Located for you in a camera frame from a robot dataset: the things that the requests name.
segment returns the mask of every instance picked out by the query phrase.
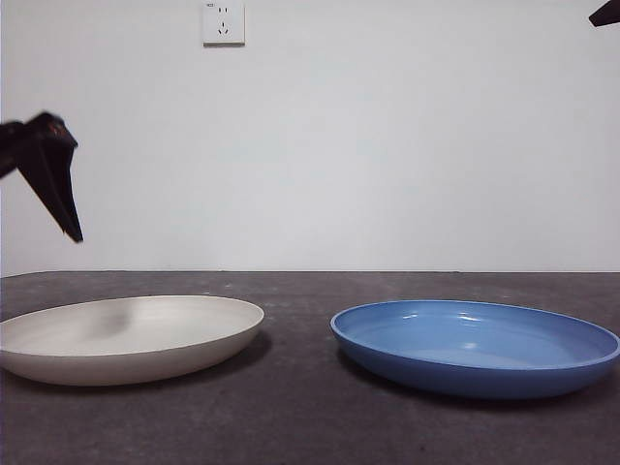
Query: shallow dish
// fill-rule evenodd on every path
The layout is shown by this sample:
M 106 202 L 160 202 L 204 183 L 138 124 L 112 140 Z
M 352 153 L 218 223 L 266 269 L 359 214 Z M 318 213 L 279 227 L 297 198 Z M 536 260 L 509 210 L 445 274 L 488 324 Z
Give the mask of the shallow dish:
M 44 383 L 143 383 L 206 368 L 254 338 L 263 310 L 202 295 L 78 303 L 0 324 L 2 366 Z
M 401 300 L 338 313 L 343 351 L 397 383 L 466 397 L 523 399 L 584 388 L 620 356 L 608 330 L 564 315 L 484 302 Z

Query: plate rim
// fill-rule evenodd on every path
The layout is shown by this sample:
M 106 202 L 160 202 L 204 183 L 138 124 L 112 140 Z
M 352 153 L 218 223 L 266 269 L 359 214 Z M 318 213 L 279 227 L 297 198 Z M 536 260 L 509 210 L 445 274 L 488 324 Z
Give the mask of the plate rim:
M 22 315 L 17 315 L 16 317 L 12 317 L 9 318 L 8 320 L 5 320 L 3 322 L 0 322 L 0 329 L 7 323 L 9 322 L 13 322 L 17 319 L 20 318 L 26 318 L 35 314 L 40 314 L 40 313 L 45 313 L 48 311 L 53 311 L 59 308 L 65 308 L 65 307 L 73 307 L 73 306 L 79 306 L 79 305 L 85 305 L 85 304 L 89 304 L 89 303 L 97 303 L 97 302 L 108 302 L 108 301 L 117 301 L 117 300 L 137 300 L 137 299 L 157 299 L 157 298 L 161 298 L 161 297 L 199 297 L 199 298 L 206 298 L 206 299 L 217 299 L 217 300 L 233 300 L 236 302 L 242 302 L 244 304 L 250 305 L 252 307 L 255 307 L 256 309 L 259 310 L 259 314 L 258 314 L 258 320 L 253 322 L 251 325 L 243 328 L 241 331 L 235 332 L 234 334 L 229 334 L 228 336 L 223 336 L 223 337 L 218 337 L 216 339 L 210 339 L 208 341 L 202 341 L 202 342 L 198 342 L 198 343 L 193 343 L 193 344 L 185 344 L 185 345 L 179 345 L 179 346 L 173 346 L 173 347 L 162 347 L 161 349 L 155 349 L 155 350 L 149 350 L 149 351 L 135 351 L 135 352 L 121 352 L 121 353 L 110 353 L 110 354 L 88 354 L 88 355 L 59 355 L 59 354 L 45 354 L 45 353 L 35 353 L 35 352 L 23 352 L 23 351 L 11 351 L 11 350 L 7 350 L 4 348 L 3 340 L 4 338 L 0 337 L 0 355 L 2 354 L 7 354 L 7 355 L 15 355 L 15 356 L 28 356 L 28 357 L 54 357 L 54 358 L 92 358 L 92 357 L 128 357 L 128 356 L 139 356 L 139 355 L 145 355 L 145 354 L 158 354 L 161 352 L 167 352 L 167 351 L 175 351 L 175 350 L 180 350 L 180 349 L 186 349 L 186 348 L 190 348 L 190 347 L 198 347 L 201 346 L 203 344 L 210 344 L 210 343 L 214 343 L 214 342 L 219 342 L 219 341 L 224 341 L 226 339 L 229 339 L 231 337 L 235 337 L 238 336 L 239 334 L 243 334 L 257 326 L 259 326 L 263 320 L 264 320 L 264 310 L 257 305 L 256 303 L 253 302 L 249 302 L 247 300 L 241 300 L 239 298 L 233 298 L 233 297 L 222 297 L 222 296 L 218 296 L 218 295 L 201 295 L 201 294 L 156 294 L 156 295 L 134 295 L 134 296 L 128 296 L 128 297 L 117 297 L 117 298 L 100 298 L 100 299 L 94 299 L 94 300 L 87 300 L 84 302 L 75 302 L 75 303 L 68 303 L 66 305 L 57 305 L 55 307 L 49 307 L 49 308 L 44 308 L 42 310 L 36 310 L 34 312 L 28 312 L 28 313 L 24 313 Z
M 595 329 L 598 329 L 604 333 L 606 333 L 607 335 L 609 335 L 616 343 L 616 348 L 614 351 L 612 351 L 610 354 L 606 355 L 606 356 L 602 356 L 602 357 L 598 357 L 598 358 L 593 358 L 590 360 L 586 360 L 586 361 L 582 361 L 579 363 L 562 363 L 562 364 L 555 364 L 555 365 L 536 365 L 536 366 L 527 366 L 527 367 L 515 367 L 515 366 L 503 366 L 503 365 L 481 365 L 481 364 L 474 364 L 474 363 L 454 363 L 454 362 L 449 362 L 446 360 L 441 360 L 441 359 L 437 359 L 437 358 L 427 358 L 427 357 L 421 357 L 421 356 L 404 356 L 402 354 L 398 354 L 396 352 L 392 352 L 392 351 L 387 351 L 385 349 L 381 349 L 375 345 L 371 345 L 371 344 L 366 344 L 366 343 L 361 343 L 357 340 L 355 340 L 355 338 L 352 338 L 348 335 L 346 335 L 344 332 L 342 332 L 337 326 L 336 326 L 336 320 L 349 312 L 353 312 L 355 310 L 358 310 L 360 308 L 364 308 L 364 307 L 372 307 L 372 306 L 379 306 L 379 305 L 385 305 L 385 304 L 391 304 L 391 303 L 402 303 L 402 302 L 416 302 L 416 303 L 420 303 L 420 302 L 451 302 L 451 303 L 473 303 L 473 304 L 477 304 L 477 305 L 493 305 L 493 306 L 501 306 L 501 307 L 509 307 L 512 309 L 516 309 L 516 310 L 528 310 L 528 311 L 533 311 L 533 312 L 538 312 L 538 313 L 545 313 L 545 314 L 549 314 L 549 315 L 553 315 L 556 317 L 560 317 L 560 318 L 566 318 L 569 320 L 573 320 L 576 321 L 580 324 L 583 325 L 588 325 L 591 326 Z M 571 317 L 569 315 L 564 315 L 562 313 L 556 313 L 556 312 L 550 312 L 548 310 L 541 310 L 538 308 L 532 308 L 532 307 L 526 307 L 526 306 L 522 306 L 522 305 L 511 305 L 508 303 L 495 303 L 495 302 L 486 302 L 486 301 L 478 301 L 478 300 L 458 300 L 458 299 L 440 299 L 440 298 L 421 298 L 421 299 L 402 299 L 402 300 L 386 300 L 386 301 L 381 301 L 381 302 L 373 302 L 373 303 L 364 303 L 361 305 L 356 305 L 354 307 L 351 308 L 347 308 L 345 310 L 341 310 L 340 312 L 336 313 L 333 317 L 331 317 L 331 320 L 329 321 L 329 325 L 331 327 L 331 330 L 338 336 L 341 337 L 342 339 L 355 344 L 359 347 L 362 348 L 366 348 L 366 349 L 370 349 L 374 352 L 378 352 L 381 354 L 386 354 L 392 357 L 398 357 L 398 358 L 402 358 L 405 360 L 409 360 L 409 361 L 422 361 L 422 362 L 427 362 L 427 363 L 434 363 L 434 364 L 439 364 L 439 365 L 446 365 L 446 366 L 453 366 L 453 367 L 459 367 L 459 368 L 473 368 L 473 369 L 479 369 L 479 370 L 501 370 L 501 371 L 549 371 L 549 370 L 569 370 L 569 369 L 575 369 L 575 368 L 582 368 L 582 367 L 588 367 L 588 366 L 594 366 L 594 365 L 599 365 L 601 363 L 606 363 L 608 361 L 612 361 L 615 358 L 620 356 L 620 338 L 614 334 L 612 331 L 610 331 L 609 329 L 606 329 L 602 326 L 599 325 L 595 325 L 594 323 L 590 323 L 587 322 L 585 320 L 581 320 L 580 318 L 576 318 L 576 317 Z

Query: white bowl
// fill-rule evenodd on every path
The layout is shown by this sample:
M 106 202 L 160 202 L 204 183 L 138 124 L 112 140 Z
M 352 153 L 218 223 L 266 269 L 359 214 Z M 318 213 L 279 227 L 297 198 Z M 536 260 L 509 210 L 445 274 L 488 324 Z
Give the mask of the white bowl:
M 0 361 L 19 376 L 57 385 L 161 380 L 238 353 L 263 317 L 252 303 L 202 295 L 66 305 L 0 324 Z

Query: electrical outlet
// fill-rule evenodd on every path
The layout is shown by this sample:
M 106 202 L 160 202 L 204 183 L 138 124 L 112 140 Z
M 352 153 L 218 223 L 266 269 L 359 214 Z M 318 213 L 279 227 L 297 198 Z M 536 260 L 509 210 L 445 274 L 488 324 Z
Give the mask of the electrical outlet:
M 220 0 L 203 5 L 202 43 L 205 47 L 245 44 L 245 6 L 242 1 Z

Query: white wall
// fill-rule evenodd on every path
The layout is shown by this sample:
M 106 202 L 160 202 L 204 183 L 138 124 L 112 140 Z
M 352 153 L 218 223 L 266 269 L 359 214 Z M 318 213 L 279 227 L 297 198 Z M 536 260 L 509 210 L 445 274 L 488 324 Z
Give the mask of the white wall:
M 85 241 L 18 173 L 4 274 L 620 270 L 620 25 L 603 0 L 4 0 L 3 117 L 80 142 Z

